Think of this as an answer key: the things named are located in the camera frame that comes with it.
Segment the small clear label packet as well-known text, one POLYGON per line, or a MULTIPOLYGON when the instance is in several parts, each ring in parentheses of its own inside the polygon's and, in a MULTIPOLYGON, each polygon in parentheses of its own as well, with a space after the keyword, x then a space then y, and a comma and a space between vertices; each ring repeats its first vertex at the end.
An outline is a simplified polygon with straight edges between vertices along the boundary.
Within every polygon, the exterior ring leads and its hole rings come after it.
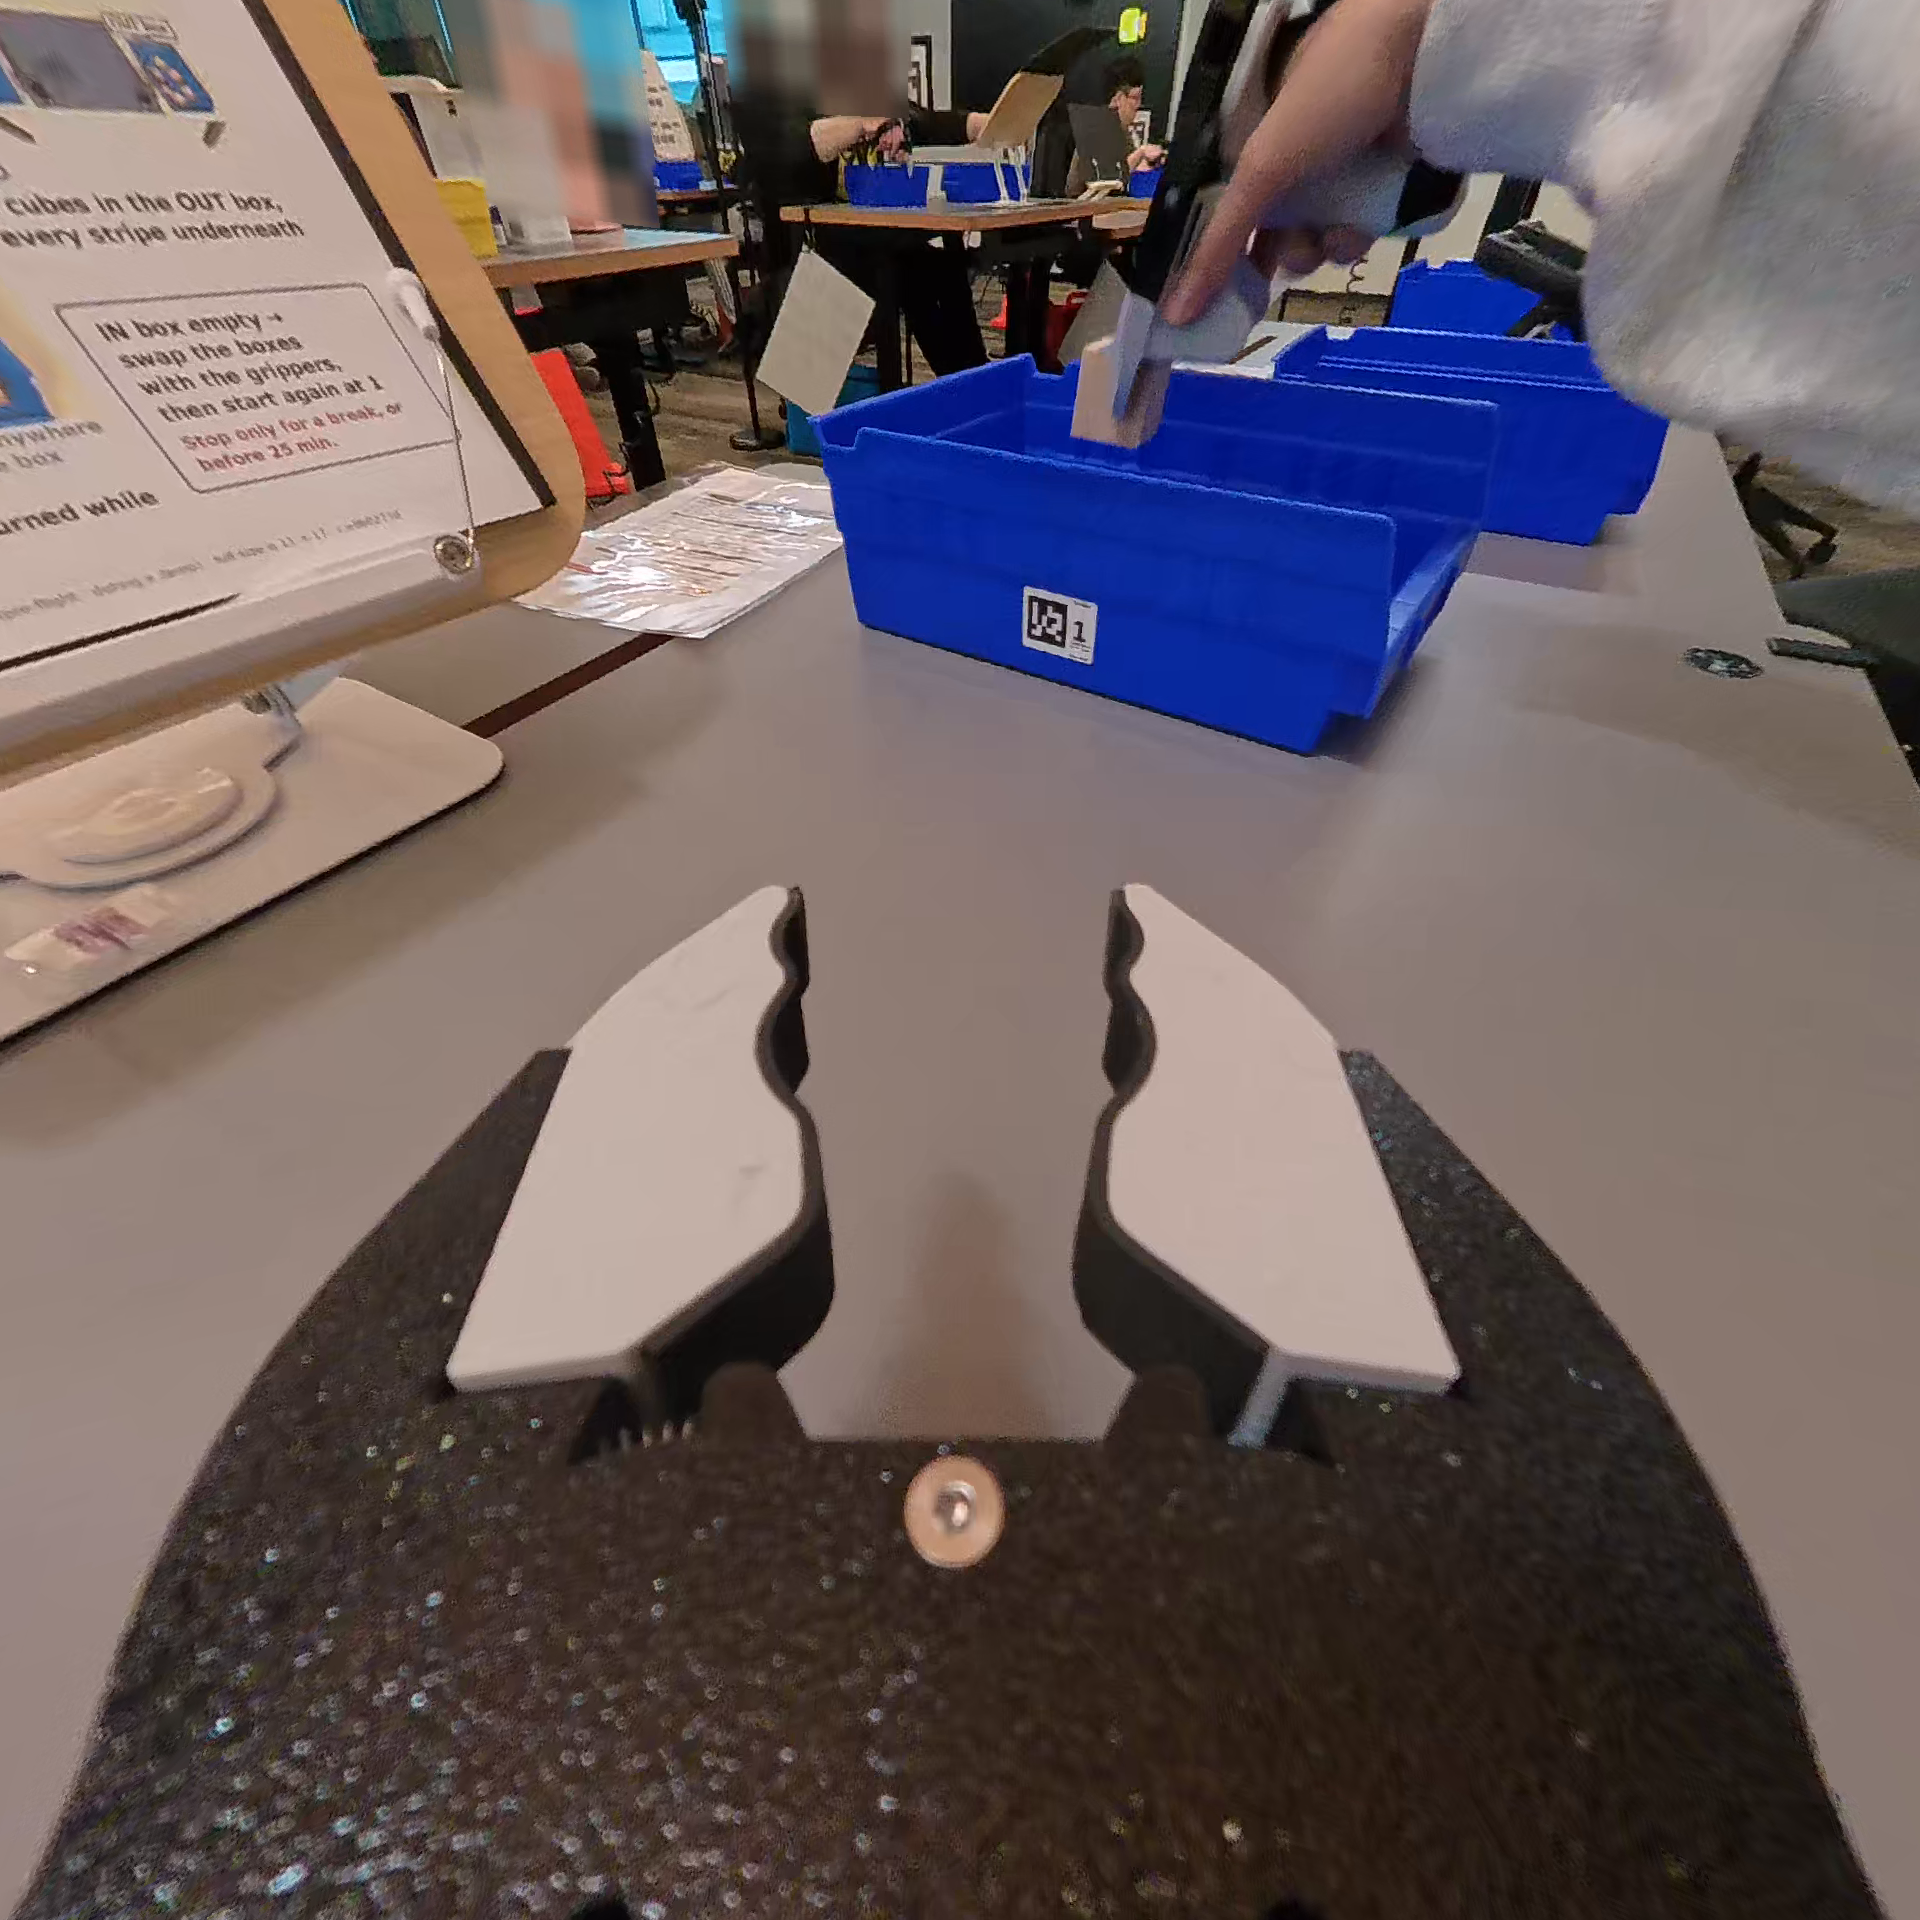
POLYGON ((108 972, 157 946, 181 921, 160 888, 128 888, 80 902, 63 921, 38 925, 2 947, 2 964, 28 979, 108 972))

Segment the blue plastic bin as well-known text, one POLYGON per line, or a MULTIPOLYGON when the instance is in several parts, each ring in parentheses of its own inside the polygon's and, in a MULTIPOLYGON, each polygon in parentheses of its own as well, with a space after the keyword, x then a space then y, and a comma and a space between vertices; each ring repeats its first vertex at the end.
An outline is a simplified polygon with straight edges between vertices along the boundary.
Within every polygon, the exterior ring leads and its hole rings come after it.
POLYGON ((1578 310, 1512 278, 1483 274, 1467 259, 1409 263, 1390 297, 1387 325, 1410 332, 1461 332, 1487 337, 1553 337, 1580 344, 1578 310))
POLYGON ((941 156, 843 160, 840 186, 849 207, 1018 207, 1026 201, 1024 156, 941 156))
POLYGON ((1275 352, 1272 374, 1494 404, 1480 529, 1499 538, 1598 543, 1608 520, 1639 516, 1669 443, 1669 420, 1618 397, 1588 347, 1553 337, 1312 329, 1275 352))
POLYGON ((1483 526, 1494 403, 1174 371, 1138 448, 1030 355, 815 420, 864 628, 1312 754, 1367 721, 1483 526))

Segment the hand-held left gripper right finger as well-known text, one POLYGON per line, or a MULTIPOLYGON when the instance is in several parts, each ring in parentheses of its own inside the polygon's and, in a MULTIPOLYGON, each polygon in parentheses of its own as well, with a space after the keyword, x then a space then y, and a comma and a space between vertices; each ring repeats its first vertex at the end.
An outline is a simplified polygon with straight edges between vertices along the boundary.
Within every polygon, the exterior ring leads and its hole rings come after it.
POLYGON ((1344 1053, 1161 892, 1111 900, 1107 1104, 1073 1231, 1087 1331, 1184 1373, 1205 1429, 1271 1449, 1306 1388, 1443 1398, 1463 1379, 1344 1053))

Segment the grey hanging card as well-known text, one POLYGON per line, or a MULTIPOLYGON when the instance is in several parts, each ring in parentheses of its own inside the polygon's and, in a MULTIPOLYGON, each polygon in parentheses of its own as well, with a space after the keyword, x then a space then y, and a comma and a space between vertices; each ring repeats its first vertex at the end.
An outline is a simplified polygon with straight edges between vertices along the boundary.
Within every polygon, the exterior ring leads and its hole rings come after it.
POLYGON ((815 248, 805 248, 784 282, 754 382, 809 418, 834 412, 875 312, 875 295, 815 248))

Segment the person's right forearm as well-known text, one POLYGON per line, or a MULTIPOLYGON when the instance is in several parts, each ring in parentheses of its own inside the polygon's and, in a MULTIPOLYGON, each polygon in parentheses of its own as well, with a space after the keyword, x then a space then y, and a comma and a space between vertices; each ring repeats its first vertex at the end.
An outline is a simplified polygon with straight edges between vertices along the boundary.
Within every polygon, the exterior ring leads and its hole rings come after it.
POLYGON ((1435 4, 1409 119, 1588 215, 1624 397, 1918 516, 1918 4, 1435 4))

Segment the printed instruction poster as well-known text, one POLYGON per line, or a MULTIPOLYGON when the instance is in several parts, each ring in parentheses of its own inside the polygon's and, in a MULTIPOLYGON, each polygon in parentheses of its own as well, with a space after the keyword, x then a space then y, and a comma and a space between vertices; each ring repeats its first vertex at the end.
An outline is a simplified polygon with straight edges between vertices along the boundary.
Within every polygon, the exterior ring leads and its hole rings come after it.
POLYGON ((549 502, 263 4, 2 5, 2 666, 549 502))

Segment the black office chair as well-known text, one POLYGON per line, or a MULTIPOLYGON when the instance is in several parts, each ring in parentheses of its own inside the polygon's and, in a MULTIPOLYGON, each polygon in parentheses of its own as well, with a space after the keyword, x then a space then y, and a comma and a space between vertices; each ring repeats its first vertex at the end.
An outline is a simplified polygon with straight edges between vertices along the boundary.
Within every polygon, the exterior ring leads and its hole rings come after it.
POLYGON ((1864 502, 1785 461, 1721 451, 1782 621, 1860 657, 1918 775, 1918 516, 1864 502))

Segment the wooden-top background table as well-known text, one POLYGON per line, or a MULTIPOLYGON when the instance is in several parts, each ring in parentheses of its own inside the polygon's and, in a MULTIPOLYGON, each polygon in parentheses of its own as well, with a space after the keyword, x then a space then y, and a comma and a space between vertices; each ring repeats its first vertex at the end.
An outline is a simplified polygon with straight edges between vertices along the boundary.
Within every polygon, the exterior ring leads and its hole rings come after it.
POLYGON ((877 255, 877 393, 911 383, 911 329, 898 310, 898 260, 915 245, 937 245, 964 259, 971 241, 983 267, 1005 277, 1005 349, 1030 355, 1044 371, 1058 367, 1066 329, 1053 333, 1050 274, 1073 245, 1132 245, 1146 223, 1150 201, 1024 201, 1018 207, 779 207, 779 220, 808 238, 852 234, 852 245, 877 255))
POLYGON ((686 277, 732 259, 731 234, 619 227, 557 248, 504 248, 483 263, 525 349, 592 352, 635 492, 662 485, 641 333, 684 322, 686 277))

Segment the wooden book stand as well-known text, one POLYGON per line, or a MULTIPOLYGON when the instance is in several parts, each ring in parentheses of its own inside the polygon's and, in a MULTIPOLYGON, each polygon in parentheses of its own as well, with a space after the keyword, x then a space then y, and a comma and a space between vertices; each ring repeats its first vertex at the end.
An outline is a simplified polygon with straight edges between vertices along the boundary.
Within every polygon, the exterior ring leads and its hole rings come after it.
POLYGON ((1018 70, 1009 78, 995 107, 970 119, 971 145, 989 156, 1009 156, 1030 147, 1045 112, 1062 94, 1062 74, 1018 70))

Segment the laminated instruction sheet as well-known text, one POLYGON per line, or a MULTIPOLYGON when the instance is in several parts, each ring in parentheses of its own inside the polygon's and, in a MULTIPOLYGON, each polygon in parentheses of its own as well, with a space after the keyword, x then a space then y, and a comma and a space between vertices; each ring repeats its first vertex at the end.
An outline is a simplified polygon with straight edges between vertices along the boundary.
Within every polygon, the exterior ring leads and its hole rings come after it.
POLYGON ((712 637, 840 553, 821 468, 710 467, 592 526, 519 605, 630 637, 712 637))

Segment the blue-striped wooden cube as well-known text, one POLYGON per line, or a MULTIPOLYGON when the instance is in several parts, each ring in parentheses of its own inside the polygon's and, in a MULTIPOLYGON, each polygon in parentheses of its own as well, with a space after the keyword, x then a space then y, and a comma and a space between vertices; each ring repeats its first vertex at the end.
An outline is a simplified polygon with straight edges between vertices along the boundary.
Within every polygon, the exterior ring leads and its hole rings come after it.
POLYGON ((1070 439, 1098 448, 1138 451, 1161 418, 1172 382, 1168 362, 1124 355, 1124 342, 1100 337, 1077 362, 1070 439))

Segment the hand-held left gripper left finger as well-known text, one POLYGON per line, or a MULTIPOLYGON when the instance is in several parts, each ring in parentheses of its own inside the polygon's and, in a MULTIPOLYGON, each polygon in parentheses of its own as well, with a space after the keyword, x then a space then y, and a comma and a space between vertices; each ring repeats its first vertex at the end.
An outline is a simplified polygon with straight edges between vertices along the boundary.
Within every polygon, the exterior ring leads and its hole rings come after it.
POLYGON ((784 1368, 834 1300, 808 1076, 808 904, 762 888, 571 1039, 446 1379, 616 1379, 641 1427, 784 1368))

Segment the person's right hand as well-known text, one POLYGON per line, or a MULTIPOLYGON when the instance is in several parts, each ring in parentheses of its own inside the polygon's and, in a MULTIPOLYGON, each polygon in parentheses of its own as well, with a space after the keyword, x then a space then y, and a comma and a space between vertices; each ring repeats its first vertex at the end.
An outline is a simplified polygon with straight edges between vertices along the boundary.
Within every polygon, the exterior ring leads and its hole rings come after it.
POLYGON ((1267 278, 1356 263, 1358 227, 1264 227, 1275 201, 1344 172, 1374 147, 1409 145, 1409 98, 1429 4, 1333 4, 1300 40, 1275 94, 1240 150, 1209 227, 1159 302, 1168 325, 1197 322, 1248 259, 1267 278))

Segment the instruction board on stand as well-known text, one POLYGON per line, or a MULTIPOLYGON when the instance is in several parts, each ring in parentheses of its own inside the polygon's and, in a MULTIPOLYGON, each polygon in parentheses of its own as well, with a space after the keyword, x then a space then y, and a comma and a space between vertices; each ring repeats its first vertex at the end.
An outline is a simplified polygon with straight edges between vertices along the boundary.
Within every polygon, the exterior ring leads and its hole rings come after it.
POLYGON ((2 947, 144 885, 181 910, 108 972, 2 964, 6 1044, 488 790, 499 750, 343 662, 536 589, 584 531, 563 423, 346 10, 263 13, 411 263, 400 293, 424 295, 430 342, 453 347, 549 502, 2 666, 2 947))

